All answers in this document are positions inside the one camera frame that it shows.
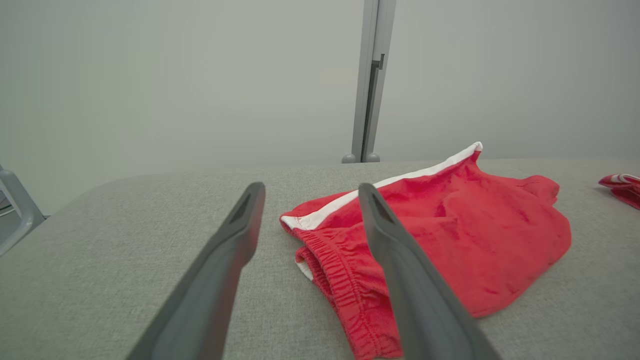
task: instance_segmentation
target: red cloth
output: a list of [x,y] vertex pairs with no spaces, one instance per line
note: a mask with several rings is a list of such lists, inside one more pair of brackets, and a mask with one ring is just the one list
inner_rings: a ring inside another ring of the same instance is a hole
[[[569,221],[553,208],[558,185],[485,174],[475,143],[431,168],[374,184],[473,316],[518,298],[569,249]],[[382,268],[371,256],[350,193],[285,213],[285,230],[305,244],[296,262],[338,314],[357,360],[402,350]]]
[[608,175],[600,179],[598,184],[611,188],[611,193],[618,200],[640,210],[640,177],[629,174]]

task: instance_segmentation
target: chair leg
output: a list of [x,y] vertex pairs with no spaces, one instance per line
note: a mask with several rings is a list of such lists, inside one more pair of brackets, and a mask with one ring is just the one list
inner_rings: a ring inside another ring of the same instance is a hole
[[0,242],[0,256],[6,254],[23,237],[40,225],[45,218],[33,202],[27,190],[24,189],[18,177],[0,165],[0,191],[9,199],[13,208],[20,216],[20,226],[9,237]]

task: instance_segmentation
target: gray table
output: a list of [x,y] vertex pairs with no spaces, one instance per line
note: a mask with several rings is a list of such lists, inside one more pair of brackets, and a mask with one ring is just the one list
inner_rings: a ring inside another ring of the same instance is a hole
[[[124,179],[85,193],[0,258],[0,359],[122,359],[245,186],[267,198],[243,270],[226,359],[350,359],[340,323],[298,270],[278,217],[298,204],[439,161],[235,169]],[[567,255],[507,309],[480,320],[506,359],[640,356],[640,211],[597,181],[640,161],[481,160],[549,176],[572,225]]]

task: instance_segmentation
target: gray wall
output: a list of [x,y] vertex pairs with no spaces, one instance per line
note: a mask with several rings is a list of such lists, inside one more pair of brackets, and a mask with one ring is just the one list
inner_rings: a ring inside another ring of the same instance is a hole
[[340,163],[362,8],[0,0],[0,163],[45,213],[128,176]]
[[640,1],[402,0],[387,60],[383,161],[640,158]]

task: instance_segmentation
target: white stripe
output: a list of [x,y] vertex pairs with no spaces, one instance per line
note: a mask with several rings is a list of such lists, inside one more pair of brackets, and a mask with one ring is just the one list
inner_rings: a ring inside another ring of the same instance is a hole
[[629,175],[629,174],[620,174],[620,175],[618,175],[618,178],[621,180],[620,181],[621,183],[633,184],[634,182],[633,181],[629,181],[627,179],[627,177],[629,177],[630,179],[634,179],[634,180],[640,181],[640,177],[637,177],[637,176],[633,176],[633,175]]
[[[413,179],[415,177],[437,174],[442,170],[452,165],[455,165],[463,161],[464,159],[467,159],[468,157],[473,155],[475,151],[482,151],[481,142],[473,143],[473,145],[471,145],[470,147],[467,147],[461,152],[439,163],[438,165],[434,165],[428,168],[423,168],[422,170],[418,170],[414,172],[409,172],[404,175],[390,177],[388,179],[378,181],[377,183],[373,184],[373,186],[375,186],[376,188],[380,188],[382,186],[392,184],[402,179]],[[318,227],[318,225],[320,225],[329,215],[336,212],[338,209],[345,206],[346,204],[348,204],[349,202],[351,202],[353,199],[357,197],[358,197],[358,190],[353,190],[352,192],[346,193],[343,196],[331,201],[327,205],[323,206],[317,211],[312,212],[311,214],[307,214],[302,217],[282,216],[280,217],[280,219],[282,220],[283,223],[287,224],[287,226],[289,226],[289,228],[292,230],[293,229],[313,230],[316,227]]]

